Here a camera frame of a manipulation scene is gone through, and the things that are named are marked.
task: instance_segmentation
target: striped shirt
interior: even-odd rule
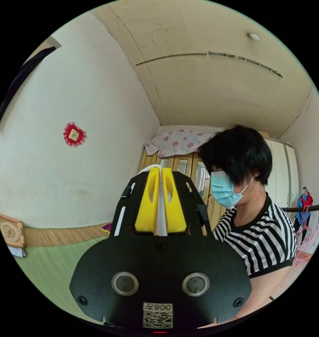
[[[268,194],[263,209],[250,223],[236,227],[236,212],[235,207],[226,210],[213,233],[242,257],[250,278],[292,265],[296,252],[293,223]]]

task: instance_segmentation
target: surgical mask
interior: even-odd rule
[[[217,203],[224,206],[226,209],[233,208],[241,200],[243,197],[242,192],[244,192],[247,186],[240,193],[234,193],[234,184],[230,181],[224,171],[211,173],[212,195]]]

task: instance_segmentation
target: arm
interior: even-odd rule
[[[290,267],[284,267],[269,274],[252,278],[252,292],[246,303],[243,305],[243,307],[234,318],[222,323],[217,323],[217,319],[215,319],[214,323],[202,326],[201,328],[208,328],[210,326],[225,324],[238,318],[242,318],[260,309],[265,301],[270,297],[272,292],[277,288],[277,286],[281,283],[284,277],[288,274],[289,269]]]

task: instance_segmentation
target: woman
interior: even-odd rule
[[[230,322],[261,308],[289,272],[295,231],[265,191],[272,153],[259,132],[237,125],[217,133],[198,151],[211,176],[212,195],[226,208],[213,234],[242,257],[252,284],[250,297]]]

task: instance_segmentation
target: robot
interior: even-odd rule
[[[83,254],[69,289],[104,326],[152,334],[233,318],[251,284],[240,256],[214,238],[192,180],[150,167],[129,181],[109,238]]]

